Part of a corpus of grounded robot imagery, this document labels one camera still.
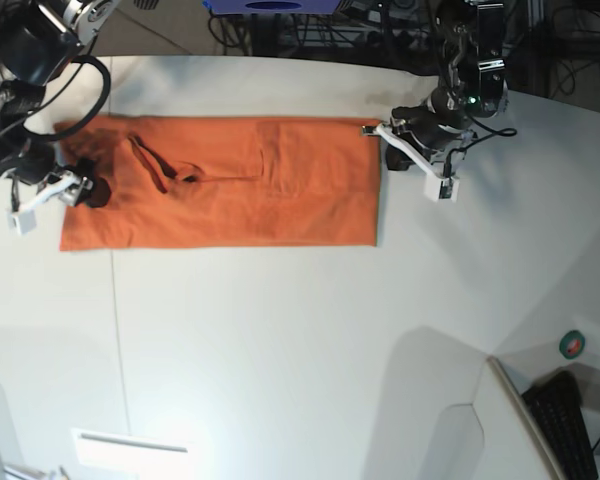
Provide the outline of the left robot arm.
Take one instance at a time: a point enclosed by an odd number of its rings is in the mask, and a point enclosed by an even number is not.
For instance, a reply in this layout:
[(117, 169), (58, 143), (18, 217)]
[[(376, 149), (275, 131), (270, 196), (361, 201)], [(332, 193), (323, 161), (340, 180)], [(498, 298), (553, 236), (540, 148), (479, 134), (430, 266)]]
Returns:
[(469, 149), (517, 135), (513, 127), (484, 123), (507, 106), (505, 7), (500, 1), (442, 1), (427, 14), (438, 85), (420, 105), (396, 107), (387, 122), (364, 126), (362, 134), (386, 142), (389, 170), (418, 167), (427, 198), (455, 201), (460, 187), (455, 165)]

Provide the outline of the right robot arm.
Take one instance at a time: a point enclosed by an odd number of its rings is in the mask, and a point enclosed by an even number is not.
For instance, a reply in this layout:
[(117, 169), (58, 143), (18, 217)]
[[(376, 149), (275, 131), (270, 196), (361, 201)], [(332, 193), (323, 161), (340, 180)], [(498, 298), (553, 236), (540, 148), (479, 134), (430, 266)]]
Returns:
[[(117, 6), (115, 1), (0, 1), (0, 179), (11, 182), (7, 218), (20, 235), (35, 228), (36, 209), (51, 199), (99, 208), (110, 197), (94, 162), (65, 161), (60, 143), (94, 120), (109, 97), (111, 74), (92, 50)], [(100, 73), (95, 104), (58, 132), (29, 130), (27, 120), (51, 104), (48, 84), (70, 65), (89, 65)]]

